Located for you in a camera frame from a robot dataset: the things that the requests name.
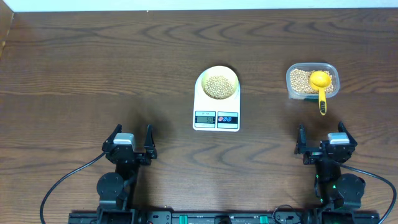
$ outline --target yellow scoop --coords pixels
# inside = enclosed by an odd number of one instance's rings
[[[326,95],[325,89],[330,85],[331,78],[325,72],[313,72],[309,79],[309,84],[314,90],[319,91],[319,110],[322,115],[326,114]]]

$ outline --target wood grain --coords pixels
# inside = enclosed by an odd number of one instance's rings
[[[273,210],[319,204],[312,166],[294,156],[297,126],[318,141],[340,120],[359,143],[347,163],[398,185],[398,10],[68,12],[16,14],[0,61],[0,223],[39,223],[48,189],[92,160],[121,123],[159,158],[141,169],[135,204],[174,210]],[[286,70],[328,62],[340,92],[321,117],[290,100]],[[192,129],[193,88],[212,65],[242,88],[238,133]],[[95,210],[106,159],[68,178],[45,207],[48,223]],[[392,194],[363,177],[362,209]],[[396,223],[395,209],[386,223]]]

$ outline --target white scale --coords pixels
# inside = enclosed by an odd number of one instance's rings
[[[207,79],[223,76],[232,84],[233,94],[223,100],[208,96],[203,90]],[[228,67],[211,67],[197,79],[195,84],[195,101],[193,103],[192,127],[200,131],[232,131],[240,129],[241,123],[241,86],[238,77]]]

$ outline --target white wall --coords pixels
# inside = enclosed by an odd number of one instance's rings
[[[14,12],[398,7],[398,0],[4,0]]]

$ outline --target clear plastic container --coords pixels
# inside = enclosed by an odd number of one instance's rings
[[[335,96],[340,89],[340,80],[338,79],[338,73],[337,70],[334,66],[328,64],[328,63],[315,63],[315,62],[310,62],[310,63],[297,63],[292,66],[287,70],[286,72],[286,84],[287,84],[287,91],[289,92],[289,98],[290,99],[297,99],[297,100],[304,100],[304,99],[318,99],[318,94],[310,94],[310,93],[298,93],[292,88],[292,82],[290,81],[290,73],[292,72],[293,69],[300,69],[306,72],[311,72],[311,71],[329,71],[329,74],[331,75],[331,83],[335,87],[332,93],[327,93],[326,98],[331,98]]]

